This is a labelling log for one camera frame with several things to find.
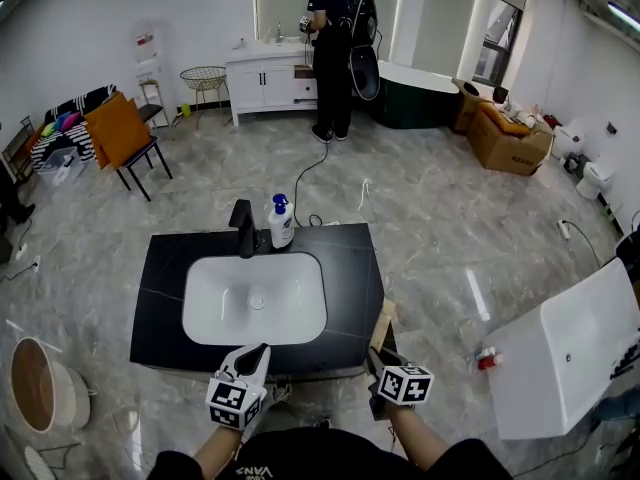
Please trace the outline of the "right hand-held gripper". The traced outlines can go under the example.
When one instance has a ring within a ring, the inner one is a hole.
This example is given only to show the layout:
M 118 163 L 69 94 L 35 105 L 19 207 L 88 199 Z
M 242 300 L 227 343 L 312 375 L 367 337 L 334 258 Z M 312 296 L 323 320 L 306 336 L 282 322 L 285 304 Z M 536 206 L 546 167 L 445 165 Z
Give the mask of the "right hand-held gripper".
M 368 349 L 368 367 L 376 375 L 369 386 L 369 405 L 375 421 L 388 418 L 387 402 L 411 408 L 427 402 L 435 378 L 426 368 L 408 365 L 404 356 L 388 348 L 382 348 L 379 355 L 374 347 Z

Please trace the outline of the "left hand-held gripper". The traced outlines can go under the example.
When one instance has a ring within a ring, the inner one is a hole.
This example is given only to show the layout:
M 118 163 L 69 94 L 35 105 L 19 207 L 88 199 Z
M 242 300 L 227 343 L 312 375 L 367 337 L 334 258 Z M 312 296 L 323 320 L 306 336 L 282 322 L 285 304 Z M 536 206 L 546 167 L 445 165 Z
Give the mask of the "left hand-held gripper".
M 240 347 L 225 357 L 219 378 L 208 384 L 206 405 L 214 423 L 244 431 L 259 415 L 267 390 L 255 384 L 265 383 L 270 358 L 266 343 Z

